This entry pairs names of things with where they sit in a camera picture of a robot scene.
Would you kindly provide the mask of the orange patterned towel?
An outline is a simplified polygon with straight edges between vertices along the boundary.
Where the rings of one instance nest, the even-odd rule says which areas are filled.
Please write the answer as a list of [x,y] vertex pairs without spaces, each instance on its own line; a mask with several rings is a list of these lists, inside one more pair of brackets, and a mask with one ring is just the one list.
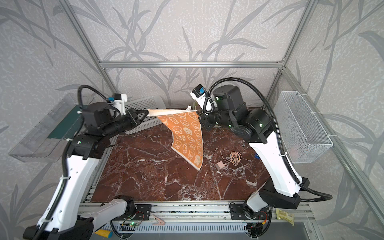
[[148,111],[149,117],[157,117],[172,132],[172,149],[199,171],[204,160],[204,147],[197,112],[177,109]]

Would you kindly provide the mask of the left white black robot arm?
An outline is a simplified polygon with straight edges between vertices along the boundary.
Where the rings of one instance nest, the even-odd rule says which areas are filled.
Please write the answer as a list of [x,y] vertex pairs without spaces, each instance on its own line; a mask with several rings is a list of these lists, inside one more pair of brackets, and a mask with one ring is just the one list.
[[86,186],[111,145],[110,139],[138,127],[149,111],[126,110],[123,95],[107,98],[88,85],[79,86],[77,97],[81,127],[86,129],[77,130],[67,141],[59,185],[38,223],[25,229],[25,240],[88,240],[113,219],[136,213],[134,200],[126,196],[102,204],[93,212],[79,215],[78,211]]

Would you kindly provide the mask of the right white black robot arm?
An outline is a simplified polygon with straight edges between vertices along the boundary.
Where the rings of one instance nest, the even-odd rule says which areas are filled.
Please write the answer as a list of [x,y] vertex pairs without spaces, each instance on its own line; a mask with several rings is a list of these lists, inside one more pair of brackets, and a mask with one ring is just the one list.
[[[266,109],[249,110],[240,88],[246,85],[261,99]],[[295,210],[303,203],[329,201],[332,195],[313,190],[310,181],[301,177],[285,151],[278,119],[265,96],[250,82],[236,78],[223,78],[206,89],[195,87],[191,96],[202,108],[199,121],[206,131],[214,126],[229,129],[249,143],[267,169],[270,177],[243,203],[244,214],[254,219],[268,208]]]

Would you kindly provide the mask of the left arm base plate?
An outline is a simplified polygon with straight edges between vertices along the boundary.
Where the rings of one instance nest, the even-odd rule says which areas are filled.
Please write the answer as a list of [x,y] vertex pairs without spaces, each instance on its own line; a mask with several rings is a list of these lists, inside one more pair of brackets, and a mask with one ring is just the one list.
[[131,218],[133,221],[148,221],[151,215],[151,204],[137,204],[136,205],[137,212]]

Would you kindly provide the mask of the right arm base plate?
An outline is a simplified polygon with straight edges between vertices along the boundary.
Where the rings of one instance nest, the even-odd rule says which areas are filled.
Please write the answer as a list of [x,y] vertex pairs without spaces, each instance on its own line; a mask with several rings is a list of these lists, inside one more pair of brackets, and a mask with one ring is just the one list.
[[229,204],[231,220],[257,220],[257,221],[265,221],[270,218],[271,208],[264,207],[260,211],[255,212],[251,208],[249,208],[245,203]]

